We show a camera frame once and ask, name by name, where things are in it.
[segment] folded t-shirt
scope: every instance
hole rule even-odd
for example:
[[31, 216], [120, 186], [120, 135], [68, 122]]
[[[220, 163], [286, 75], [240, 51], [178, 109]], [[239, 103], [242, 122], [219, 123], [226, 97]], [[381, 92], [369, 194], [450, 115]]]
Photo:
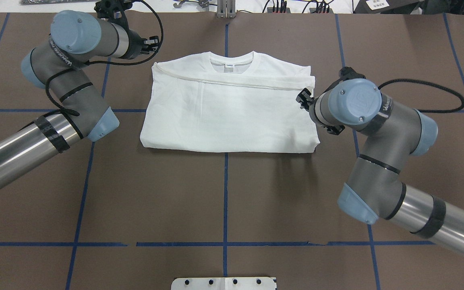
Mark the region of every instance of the folded t-shirt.
[[199, 152], [310, 153], [316, 126], [295, 99], [313, 90], [309, 66], [251, 52], [210, 52], [155, 63], [140, 139], [144, 147]]

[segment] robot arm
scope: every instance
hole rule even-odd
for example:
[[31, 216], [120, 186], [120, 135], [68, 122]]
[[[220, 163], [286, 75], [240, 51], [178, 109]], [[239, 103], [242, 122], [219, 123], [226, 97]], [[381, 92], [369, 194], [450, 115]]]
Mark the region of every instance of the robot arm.
[[296, 99], [329, 133], [348, 126], [368, 136], [339, 207], [361, 222], [374, 224], [382, 217], [464, 254], [464, 211], [398, 180], [409, 156], [425, 154], [436, 141], [435, 121], [393, 101], [351, 68], [343, 68], [340, 76], [343, 81], [320, 97], [311, 98], [304, 89]]
[[97, 141], [119, 126], [82, 68], [94, 56], [133, 59], [157, 50], [158, 37], [143, 39], [128, 28], [124, 11], [131, 6], [130, 0], [102, 0], [96, 3], [98, 19], [62, 11], [53, 19], [48, 41], [24, 57], [25, 77], [51, 88], [62, 105], [55, 103], [55, 114], [38, 117], [0, 143], [0, 189], [77, 141]]

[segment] shirt neckline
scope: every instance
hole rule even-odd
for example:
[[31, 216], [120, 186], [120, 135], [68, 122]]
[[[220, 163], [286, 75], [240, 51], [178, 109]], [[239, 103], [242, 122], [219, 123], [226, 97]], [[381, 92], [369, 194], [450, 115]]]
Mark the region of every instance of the shirt neckline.
[[[208, 52], [205, 54], [205, 57], [204, 57], [204, 61], [206, 64], [205, 67], [208, 70], [208, 72], [212, 72], [216, 74], [226, 74], [226, 75], [244, 75], [251, 71], [255, 71], [259, 63], [258, 59], [259, 59], [259, 54], [254, 51], [247, 53], [245, 55], [238, 56], [238, 57], [225, 57], [225, 56], [214, 54], [212, 52]], [[219, 64], [248, 64], [250, 63], [250, 66], [248, 66], [248, 68], [242, 73], [226, 73], [226, 72], [216, 71], [214, 67], [212, 66], [212, 62], [217, 62]]]

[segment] white mounting plate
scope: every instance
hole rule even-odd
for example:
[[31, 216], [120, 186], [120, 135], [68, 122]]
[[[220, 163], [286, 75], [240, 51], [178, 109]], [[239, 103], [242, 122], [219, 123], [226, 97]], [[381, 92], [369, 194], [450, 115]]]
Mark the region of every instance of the white mounting plate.
[[277, 290], [277, 282], [273, 277], [177, 278], [171, 290]]

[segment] blue plastic cover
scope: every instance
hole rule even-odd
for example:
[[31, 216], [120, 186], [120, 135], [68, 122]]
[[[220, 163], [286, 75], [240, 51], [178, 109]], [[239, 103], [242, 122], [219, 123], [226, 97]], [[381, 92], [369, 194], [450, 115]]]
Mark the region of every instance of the blue plastic cover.
[[101, 40], [101, 26], [92, 15], [64, 10], [53, 17], [51, 37], [63, 50], [73, 54], [92, 51]]
[[31, 53], [32, 52], [33, 51], [28, 53], [24, 57], [24, 59], [21, 61], [21, 71], [23, 72], [24, 77], [26, 77], [26, 79], [30, 83], [32, 83], [37, 88], [44, 89], [46, 88], [46, 85], [44, 85], [42, 81], [40, 81], [40, 79], [37, 78], [37, 75], [35, 75], [35, 72], [33, 71], [33, 68], [31, 67]]
[[436, 142], [436, 138], [438, 137], [438, 125], [436, 125], [436, 122], [420, 112], [418, 112], [418, 116], [420, 116], [420, 123], [422, 123], [422, 133], [420, 134], [418, 146], [414, 149], [413, 153], [411, 153], [411, 155], [414, 156], [425, 154], [429, 150], [429, 147]]
[[370, 206], [348, 184], [343, 185], [338, 205], [346, 214], [365, 224], [375, 224], [379, 219], [377, 213], [370, 209]]
[[96, 142], [108, 133], [114, 131], [117, 127], [119, 127], [119, 120], [114, 115], [114, 112], [112, 112], [112, 109], [108, 107], [105, 114], [103, 114], [98, 123], [96, 123], [96, 126], [92, 128], [92, 131], [89, 133], [87, 138], [89, 138], [92, 142]]
[[370, 122], [379, 112], [381, 91], [367, 79], [349, 79], [330, 92], [328, 106], [338, 121], [346, 125]]

